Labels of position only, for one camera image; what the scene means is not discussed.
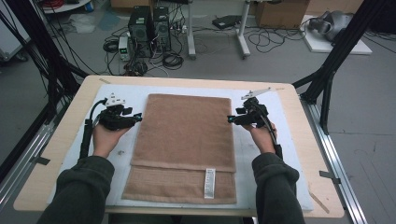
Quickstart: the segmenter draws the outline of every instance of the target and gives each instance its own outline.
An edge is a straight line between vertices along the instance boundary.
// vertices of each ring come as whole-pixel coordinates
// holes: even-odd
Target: gray floor
[[[85,13],[75,10],[73,13]],[[106,70],[104,39],[125,26],[127,20],[104,4],[93,13],[97,27],[93,34],[67,35],[70,46],[95,72]],[[63,21],[69,14],[59,15]],[[213,18],[194,19],[196,24],[211,26]],[[178,70],[150,70],[147,77],[177,77],[265,81],[292,83],[318,70],[327,53],[312,53],[303,40],[287,40],[269,53],[260,53],[249,44],[251,56],[242,60],[241,50],[233,34],[205,33],[195,36],[199,52],[197,60],[185,58]],[[396,43],[379,38],[374,40],[396,50]],[[351,185],[369,223],[396,223],[396,86],[395,54],[363,38],[372,50],[370,56],[350,55],[333,81],[329,131],[346,169]],[[82,63],[83,70],[90,72]],[[116,56],[111,64],[113,73],[122,72]],[[15,60],[0,67],[0,162],[14,148],[27,127],[46,103],[46,93],[32,61]],[[13,201],[21,186],[0,212],[2,223],[32,223],[39,213],[15,211]],[[341,219],[308,218],[307,223],[348,223]]]

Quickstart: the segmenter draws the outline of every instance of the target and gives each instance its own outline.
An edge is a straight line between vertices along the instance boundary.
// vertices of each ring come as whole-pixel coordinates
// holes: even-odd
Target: desk leg
[[[193,60],[196,59],[196,54],[195,54],[195,44],[194,44],[194,36],[192,34],[192,0],[189,0],[189,27],[188,27],[188,33],[187,33],[187,43],[189,45],[189,56]]]
[[[239,43],[241,44],[244,59],[246,57],[250,56],[250,51],[248,50],[248,44],[244,37],[245,25],[247,23],[249,7],[250,7],[250,0],[247,0],[247,1],[245,1],[245,4],[244,4],[244,11],[242,14],[241,27],[240,27],[240,29],[236,30],[236,35],[238,37]]]

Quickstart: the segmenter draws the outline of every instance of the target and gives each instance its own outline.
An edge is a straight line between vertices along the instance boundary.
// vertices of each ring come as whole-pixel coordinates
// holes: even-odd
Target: cardboard box
[[[335,10],[356,13],[363,0],[311,0],[306,15],[321,16],[324,12]]]
[[[150,6],[151,10],[154,7],[154,0],[110,0],[111,7],[132,9],[135,6]]]
[[[310,0],[284,0],[272,5],[259,3],[256,22],[260,27],[298,29],[308,8]]]

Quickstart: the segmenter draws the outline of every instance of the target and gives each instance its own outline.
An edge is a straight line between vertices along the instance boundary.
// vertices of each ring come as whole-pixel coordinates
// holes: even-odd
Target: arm
[[[100,124],[95,127],[92,156],[78,160],[58,176],[54,199],[37,223],[102,222],[114,175],[114,166],[106,158],[128,130],[112,132]]]
[[[296,198],[295,183],[299,173],[275,154],[266,128],[244,128],[251,133],[261,152],[252,162],[257,183],[256,208],[259,223],[304,223],[303,212]]]

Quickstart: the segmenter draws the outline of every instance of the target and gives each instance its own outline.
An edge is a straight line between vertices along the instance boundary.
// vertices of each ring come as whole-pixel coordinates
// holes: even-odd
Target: white mat
[[[169,88],[169,87],[152,87],[152,86],[131,86],[131,85],[103,85],[96,95],[92,105],[108,97],[112,92],[117,96],[126,100],[125,107],[133,107],[133,114],[143,113],[145,117],[144,108],[147,97],[150,93],[169,93],[180,95],[195,95],[195,96],[214,96],[226,97],[232,99],[233,114],[236,115],[235,109],[242,107],[244,101],[241,96],[248,93],[248,91],[240,90],[223,90],[223,89],[195,89],[195,88]],[[313,210],[313,204],[308,193],[306,180],[298,160],[293,141],[291,139],[289,126],[286,122],[283,108],[280,99],[275,91],[269,91],[257,97],[261,104],[268,108],[269,119],[276,124],[278,129],[278,143],[283,147],[283,155],[285,162],[291,167],[295,168],[300,173],[300,179],[297,182],[297,198],[303,210]],[[105,109],[103,105],[97,106],[93,115],[94,118],[100,111]],[[224,115],[224,122],[227,122],[227,115]],[[116,171],[111,183],[111,191],[107,197],[106,205],[120,205],[120,206],[143,206],[143,207],[173,207],[173,208],[230,208],[230,209],[255,209],[256,207],[256,183],[254,181],[253,171],[251,168],[252,160],[257,157],[260,152],[255,146],[250,133],[245,131],[241,126],[233,125],[233,140],[235,149],[235,163],[236,163],[236,204],[192,204],[192,203],[153,203],[123,200],[121,194],[128,174],[131,169],[130,161],[133,156],[134,142],[137,137],[140,123],[137,123],[128,133],[126,133],[115,149],[111,152],[108,159],[114,164]],[[84,123],[81,123],[77,137],[64,158],[64,163],[61,171],[69,169],[74,166],[78,160],[79,148],[82,141],[82,134]],[[90,147],[90,154],[92,154],[92,143]],[[49,196],[49,203],[53,198],[53,194]]]
[[[314,16],[305,15],[303,18],[303,23],[309,19],[314,18]],[[324,35],[318,33],[315,30],[309,30],[308,24],[300,28],[302,31],[305,29],[306,35],[304,37],[306,45],[312,52],[328,53],[332,51],[332,43],[328,41]],[[369,55],[373,53],[369,47],[367,47],[363,41],[359,40],[358,44],[350,52],[351,54],[365,54]]]

